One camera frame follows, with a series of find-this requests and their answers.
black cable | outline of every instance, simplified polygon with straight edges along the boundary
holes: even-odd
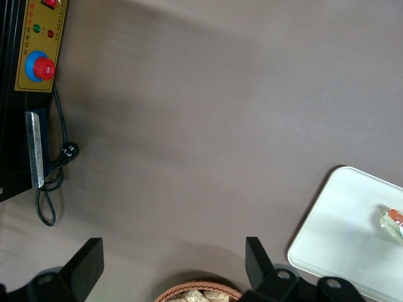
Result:
[[[54,226],[56,222],[56,213],[55,209],[53,207],[52,201],[50,200],[49,197],[49,192],[56,191],[58,188],[61,187],[63,184],[64,180],[64,174],[63,174],[63,165],[67,165],[70,161],[75,159],[79,153],[78,146],[75,143],[71,143],[67,139],[67,126],[65,123],[63,111],[62,111],[62,105],[60,103],[60,97],[59,93],[57,91],[56,84],[53,85],[53,94],[56,102],[56,107],[57,107],[57,112],[59,114],[59,119],[60,119],[60,125],[62,127],[62,134],[63,134],[63,147],[62,151],[58,157],[58,159],[55,162],[50,163],[50,171],[55,171],[58,170],[59,174],[57,175],[56,178],[50,180],[50,181],[45,181],[45,184],[38,188],[37,190],[37,195],[35,196],[35,206],[37,209],[37,214],[41,221],[47,225],[48,227]],[[46,220],[46,218],[43,216],[42,211],[40,209],[40,193],[43,192],[45,195],[46,202],[50,208],[50,212],[52,214],[52,220],[49,222]]]

white tray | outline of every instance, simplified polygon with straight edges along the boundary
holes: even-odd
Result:
[[[403,246],[380,228],[380,206],[403,211],[403,189],[352,167],[336,169],[288,250],[291,265],[402,302]]]

food packet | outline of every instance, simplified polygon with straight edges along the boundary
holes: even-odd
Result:
[[[384,228],[390,236],[403,245],[403,214],[394,209],[382,212],[380,226]]]
[[[207,300],[206,297],[204,297],[204,295],[197,289],[188,291],[183,297],[187,300],[187,302],[209,302],[209,300]]]
[[[228,294],[218,293],[216,291],[205,291],[204,297],[206,297],[209,302],[229,302]]]
[[[169,298],[165,302],[187,302],[186,299],[183,298],[183,293],[176,294],[173,297]]]

woven basket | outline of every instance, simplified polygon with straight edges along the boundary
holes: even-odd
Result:
[[[236,302],[242,296],[242,294],[235,289],[220,283],[211,281],[190,281],[168,289],[165,293],[162,293],[157,299],[155,299],[154,302],[165,302],[176,294],[190,291],[192,289],[198,289],[199,291],[216,291],[218,293],[228,294],[230,302]]]

red switch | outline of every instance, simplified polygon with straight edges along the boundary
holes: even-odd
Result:
[[[42,4],[46,5],[48,8],[55,9],[56,0],[42,0]]]
[[[37,58],[33,64],[33,73],[41,80],[49,81],[55,75],[55,70],[56,67],[52,60],[45,57]]]

